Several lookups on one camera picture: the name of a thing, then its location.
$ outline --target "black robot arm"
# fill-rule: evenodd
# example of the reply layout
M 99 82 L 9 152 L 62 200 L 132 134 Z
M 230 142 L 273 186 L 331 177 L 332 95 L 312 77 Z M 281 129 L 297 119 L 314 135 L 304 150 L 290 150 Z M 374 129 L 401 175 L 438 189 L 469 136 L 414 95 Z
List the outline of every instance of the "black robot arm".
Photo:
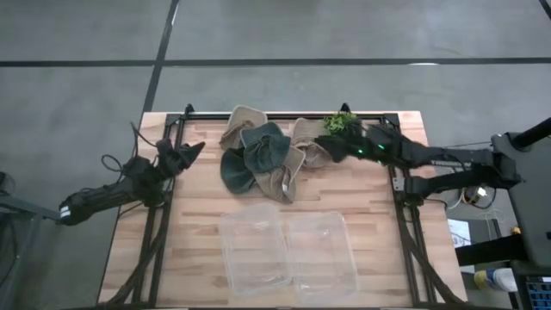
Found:
M 156 144 L 157 166 L 153 166 L 147 158 L 130 158 L 122 166 L 124 177 L 120 181 L 69 195 L 59 206 L 59 222 L 68 226 L 76 225 L 92 214 L 129 202 L 141 201 L 149 208 L 162 206 L 166 200 L 164 181 L 188 169 L 204 145 L 204 142 L 194 146 L 184 144 L 174 150 L 170 139 L 160 140 Z
M 424 146 L 382 125 L 364 128 L 356 122 L 339 135 L 320 136 L 315 141 L 336 162 L 354 156 L 404 170 L 424 165 L 462 168 L 462 171 L 439 177 L 394 179 L 393 186 L 406 204 L 422 205 L 428 195 L 449 189 L 481 184 L 509 189 L 521 181 L 514 160 L 503 153 L 487 149 L 473 151 Z

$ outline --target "wooden table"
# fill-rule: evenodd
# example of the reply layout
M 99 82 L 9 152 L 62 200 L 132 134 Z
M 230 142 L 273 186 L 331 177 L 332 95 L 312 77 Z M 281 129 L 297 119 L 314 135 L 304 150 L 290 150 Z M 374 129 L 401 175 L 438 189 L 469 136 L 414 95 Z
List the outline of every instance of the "wooden table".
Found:
M 427 144 L 420 112 L 394 113 L 399 114 L 404 135 Z M 151 141 L 161 138 L 165 116 L 166 113 L 144 115 L 140 130 L 146 138 Z M 235 196 L 220 179 L 222 150 L 218 141 L 226 130 L 226 123 L 186 121 L 183 141 L 191 145 L 200 141 L 207 144 L 192 167 L 176 179 L 158 307 L 300 306 L 292 286 L 248 298 L 235 297 L 228 288 L 220 249 L 220 216 L 259 202 L 279 205 L 283 218 L 307 211 L 338 211 L 343 214 L 361 288 L 358 294 L 340 306 L 411 305 L 386 168 L 366 160 L 347 158 L 341 164 L 330 164 L 322 169 L 301 170 L 296 200 L 292 205 L 281 205 L 264 198 L 259 189 Z M 284 133 L 291 132 L 292 121 L 276 123 Z M 156 153 L 151 146 L 140 141 L 141 156 L 153 159 Z M 425 167 L 413 170 L 412 174 L 429 177 L 434 171 Z M 146 215 L 146 208 L 136 208 L 118 220 L 99 301 L 113 296 L 138 262 Z M 420 218 L 431 264 L 454 293 L 466 300 L 442 204 L 426 202 L 420 208 Z M 416 273 L 422 300 L 426 300 L 418 266 Z M 149 276 L 151 271 L 146 275 L 144 292 L 149 291 Z

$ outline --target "concrete floor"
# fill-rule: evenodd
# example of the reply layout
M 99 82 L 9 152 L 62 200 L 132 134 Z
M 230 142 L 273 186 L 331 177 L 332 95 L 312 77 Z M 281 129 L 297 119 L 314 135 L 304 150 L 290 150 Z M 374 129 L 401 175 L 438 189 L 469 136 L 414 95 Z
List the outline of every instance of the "concrete floor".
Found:
M 3 0 L 0 61 L 155 59 L 169 6 Z M 551 57 L 550 30 L 537 0 L 182 0 L 166 58 Z M 113 182 L 100 157 L 130 156 L 128 122 L 140 119 L 151 75 L 151 67 L 0 67 L 0 171 L 16 179 L 16 195 L 57 209 L 82 187 Z M 421 110 L 429 142 L 448 146 L 548 117 L 550 79 L 551 65 L 171 67 L 152 109 L 334 110 L 348 102 Z M 515 218 L 504 193 L 495 208 L 506 233 Z M 449 216 L 483 219 L 467 206 Z M 46 222 L 18 308 L 93 305 L 114 223 L 114 211 L 74 227 Z

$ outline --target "transparent box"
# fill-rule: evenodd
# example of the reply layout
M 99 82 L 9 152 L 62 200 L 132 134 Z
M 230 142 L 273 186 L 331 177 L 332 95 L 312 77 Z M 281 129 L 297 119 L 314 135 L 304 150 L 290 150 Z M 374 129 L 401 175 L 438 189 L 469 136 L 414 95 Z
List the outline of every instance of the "transparent box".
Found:
M 220 220 L 228 283 L 237 296 L 255 295 L 291 283 L 279 210 L 250 206 Z
M 340 213 L 295 217 L 288 221 L 287 237 L 301 303 L 331 304 L 359 289 L 348 229 Z

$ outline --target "gray cloth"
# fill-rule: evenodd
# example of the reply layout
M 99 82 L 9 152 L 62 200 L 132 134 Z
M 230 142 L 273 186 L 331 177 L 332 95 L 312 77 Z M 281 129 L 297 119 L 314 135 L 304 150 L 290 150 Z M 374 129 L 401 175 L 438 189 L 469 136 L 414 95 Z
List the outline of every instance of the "gray cloth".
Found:
M 291 138 L 273 122 L 261 127 L 241 130 L 241 141 L 245 146 L 245 166 L 252 173 L 271 172 L 283 165 L 289 152 Z
M 252 172 L 245 167 L 244 148 L 227 149 L 222 155 L 220 174 L 222 181 L 233 194 L 249 191 L 257 182 Z

